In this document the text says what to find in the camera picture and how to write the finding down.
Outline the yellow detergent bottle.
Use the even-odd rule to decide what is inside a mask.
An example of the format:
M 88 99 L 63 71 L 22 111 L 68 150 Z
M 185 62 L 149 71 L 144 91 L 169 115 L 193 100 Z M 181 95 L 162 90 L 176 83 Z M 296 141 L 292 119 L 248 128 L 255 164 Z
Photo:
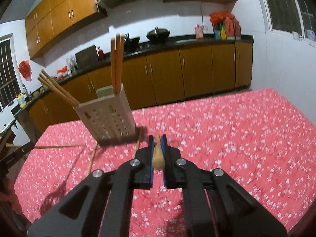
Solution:
M 18 104 L 19 104 L 21 109 L 23 109 L 25 106 L 27 106 L 27 102 L 26 102 L 26 100 L 24 98 L 24 94 L 23 93 L 19 93 L 17 95 L 17 102 L 18 102 Z

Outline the left barred window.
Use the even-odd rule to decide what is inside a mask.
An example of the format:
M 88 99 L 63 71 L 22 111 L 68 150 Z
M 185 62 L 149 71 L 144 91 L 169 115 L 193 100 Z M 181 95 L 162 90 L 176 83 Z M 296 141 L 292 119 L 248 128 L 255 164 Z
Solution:
M 1 107 L 4 109 L 21 93 L 13 66 L 10 40 L 1 41 L 0 45 L 0 91 Z

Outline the barred window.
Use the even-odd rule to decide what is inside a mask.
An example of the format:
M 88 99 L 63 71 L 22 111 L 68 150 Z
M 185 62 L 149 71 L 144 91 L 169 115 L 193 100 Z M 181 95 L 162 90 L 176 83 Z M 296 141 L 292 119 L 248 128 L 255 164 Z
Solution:
M 270 31 L 297 33 L 315 42 L 313 0 L 264 0 Z
M 0 45 L 0 91 L 1 107 L 4 109 L 21 93 L 13 66 L 10 40 L 1 41 Z

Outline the red floral tablecloth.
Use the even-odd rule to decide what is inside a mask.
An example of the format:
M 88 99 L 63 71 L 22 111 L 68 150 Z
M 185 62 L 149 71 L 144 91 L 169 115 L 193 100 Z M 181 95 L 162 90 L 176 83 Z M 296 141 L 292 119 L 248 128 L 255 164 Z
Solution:
M 221 168 L 287 230 L 315 199 L 315 126 L 273 89 L 249 91 L 135 110 L 148 136 L 168 144 L 199 168 Z M 35 221 L 85 176 L 96 145 L 80 121 L 50 126 L 39 146 L 85 144 L 31 151 L 14 184 L 24 215 Z M 132 159 L 135 144 L 98 147 L 92 169 L 104 172 Z

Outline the beige perforated utensil holder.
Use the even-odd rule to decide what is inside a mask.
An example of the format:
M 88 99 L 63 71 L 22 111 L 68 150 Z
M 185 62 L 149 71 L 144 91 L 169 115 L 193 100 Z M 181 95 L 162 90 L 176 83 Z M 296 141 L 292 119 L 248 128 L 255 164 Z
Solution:
M 105 95 L 74 107 L 99 146 L 114 146 L 138 139 L 139 130 L 133 118 L 124 85 L 113 94 L 112 86 L 103 88 Z

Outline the red bag on counter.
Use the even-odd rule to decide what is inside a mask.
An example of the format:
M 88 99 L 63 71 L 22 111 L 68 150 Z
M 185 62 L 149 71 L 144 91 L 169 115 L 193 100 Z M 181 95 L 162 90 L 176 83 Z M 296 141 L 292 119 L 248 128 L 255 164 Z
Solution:
M 64 67 L 62 67 L 61 69 L 59 69 L 59 70 L 56 71 L 56 73 L 57 73 L 58 75 L 60 75 L 60 74 L 66 74 L 67 72 L 68 72 L 68 67 L 67 67 L 67 66 L 64 66 Z

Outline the dark wooden cutting board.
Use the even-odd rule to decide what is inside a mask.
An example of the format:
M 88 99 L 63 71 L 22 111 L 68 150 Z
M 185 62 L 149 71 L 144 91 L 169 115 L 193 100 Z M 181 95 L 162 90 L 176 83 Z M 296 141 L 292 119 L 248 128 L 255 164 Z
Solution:
M 75 54 L 75 61 L 77 63 L 78 69 L 91 66 L 92 64 L 97 63 L 98 60 L 98 53 L 95 45 L 92 45 Z

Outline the red sauce bottle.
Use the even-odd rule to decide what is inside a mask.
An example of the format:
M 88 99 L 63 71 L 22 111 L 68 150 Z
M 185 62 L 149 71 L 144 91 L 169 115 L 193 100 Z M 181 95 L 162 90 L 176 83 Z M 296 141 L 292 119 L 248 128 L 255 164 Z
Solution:
M 98 47 L 98 57 L 99 60 L 104 60 L 104 52 L 100 47 Z

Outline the lower wooden cabinets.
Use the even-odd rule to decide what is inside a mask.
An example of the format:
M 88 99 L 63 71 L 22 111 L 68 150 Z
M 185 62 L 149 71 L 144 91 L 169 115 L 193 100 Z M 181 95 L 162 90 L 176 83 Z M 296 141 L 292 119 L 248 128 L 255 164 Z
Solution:
M 122 83 L 131 110 L 248 88 L 252 81 L 253 43 L 249 40 L 193 42 L 158 51 L 126 55 Z M 60 82 L 79 102 L 97 98 L 111 85 L 108 62 Z M 13 116 L 31 139 L 50 125 L 79 120 L 70 104 L 47 90 Z

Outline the pink labelled bottle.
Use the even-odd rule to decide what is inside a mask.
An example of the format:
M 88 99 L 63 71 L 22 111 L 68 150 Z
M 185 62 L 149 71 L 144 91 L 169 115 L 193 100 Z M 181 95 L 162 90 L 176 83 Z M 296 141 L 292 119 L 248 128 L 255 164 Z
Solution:
M 197 24 L 194 27 L 195 35 L 197 40 L 203 40 L 204 39 L 204 32 L 202 25 Z

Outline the black lidded wok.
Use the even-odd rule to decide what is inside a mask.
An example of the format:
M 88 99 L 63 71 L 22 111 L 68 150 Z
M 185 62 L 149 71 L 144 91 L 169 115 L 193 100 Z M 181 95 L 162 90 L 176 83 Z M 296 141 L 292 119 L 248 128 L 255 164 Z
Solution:
M 169 35 L 169 30 L 155 27 L 155 29 L 147 33 L 146 38 L 148 38 L 151 44 L 165 44 L 169 38 Z

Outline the white cup on sill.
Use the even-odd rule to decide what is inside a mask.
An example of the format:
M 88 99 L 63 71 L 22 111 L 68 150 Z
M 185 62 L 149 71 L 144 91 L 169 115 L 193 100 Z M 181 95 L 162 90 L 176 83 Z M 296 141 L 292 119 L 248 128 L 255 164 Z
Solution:
M 293 36 L 293 39 L 296 40 L 296 41 L 299 41 L 300 40 L 300 35 L 297 33 L 297 32 L 293 32 L 292 33 L 292 36 Z

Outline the right barred window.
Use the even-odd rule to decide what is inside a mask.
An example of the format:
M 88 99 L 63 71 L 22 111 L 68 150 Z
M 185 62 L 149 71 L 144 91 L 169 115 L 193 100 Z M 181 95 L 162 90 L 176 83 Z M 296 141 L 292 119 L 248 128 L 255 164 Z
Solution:
M 270 31 L 297 33 L 315 42 L 313 0 L 264 0 Z

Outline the red plastic bag on wall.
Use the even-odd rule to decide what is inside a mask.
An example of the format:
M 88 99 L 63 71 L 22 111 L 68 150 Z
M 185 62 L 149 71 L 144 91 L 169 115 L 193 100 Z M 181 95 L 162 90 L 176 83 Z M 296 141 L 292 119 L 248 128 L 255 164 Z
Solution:
M 28 60 L 23 60 L 22 62 L 20 62 L 18 66 L 18 71 L 26 81 L 32 81 L 32 69 Z

